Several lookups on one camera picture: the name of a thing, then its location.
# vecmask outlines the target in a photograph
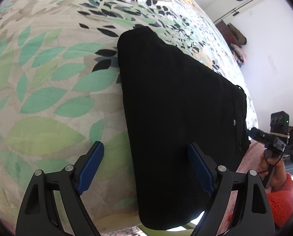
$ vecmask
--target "folded black garment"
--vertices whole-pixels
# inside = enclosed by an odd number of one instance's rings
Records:
[[[235,171],[250,144],[246,95],[148,27],[123,33],[117,47],[141,222],[155,230],[184,225],[210,199],[186,146],[196,142]]]

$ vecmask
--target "pink polka dot fabric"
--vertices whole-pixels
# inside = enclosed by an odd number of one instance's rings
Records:
[[[247,173],[248,170],[258,171],[260,156],[264,152],[264,150],[265,150],[265,147],[263,144],[255,142],[255,141],[252,142],[236,172]],[[270,193],[271,187],[265,189],[265,191],[267,194]],[[218,229],[218,234],[221,234],[227,231],[227,228],[229,226],[229,222],[227,221],[227,218],[234,211],[236,197],[237,197],[237,191],[233,191],[230,195],[229,202],[228,202],[227,209],[225,211],[225,215],[223,217],[222,223],[220,225],[220,228]]]

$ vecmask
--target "silver screw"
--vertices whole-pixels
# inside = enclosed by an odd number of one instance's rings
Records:
[[[253,176],[256,176],[258,173],[255,170],[250,170],[250,174],[253,175]]]
[[[67,166],[65,167],[65,170],[66,170],[66,171],[71,171],[71,170],[73,170],[73,165],[67,165]]]
[[[223,165],[219,165],[218,170],[224,172],[224,171],[226,171],[226,167]]]
[[[35,176],[40,176],[42,174],[42,171],[41,170],[36,170],[35,172],[34,172],[34,175]]]

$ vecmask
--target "red sweater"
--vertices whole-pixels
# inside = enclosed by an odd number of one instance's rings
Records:
[[[293,213],[293,181],[289,173],[286,173],[286,182],[278,191],[267,194],[273,214],[274,223],[282,227]]]

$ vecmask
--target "leaf-patterned fabric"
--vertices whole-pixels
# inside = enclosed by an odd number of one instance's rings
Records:
[[[184,0],[4,0],[0,5],[0,217],[14,230],[36,169],[61,170],[96,140],[105,156],[82,200],[101,233],[140,223],[117,59],[118,36],[146,25],[240,85],[240,69],[196,4]],[[67,232],[67,217],[58,209]]]

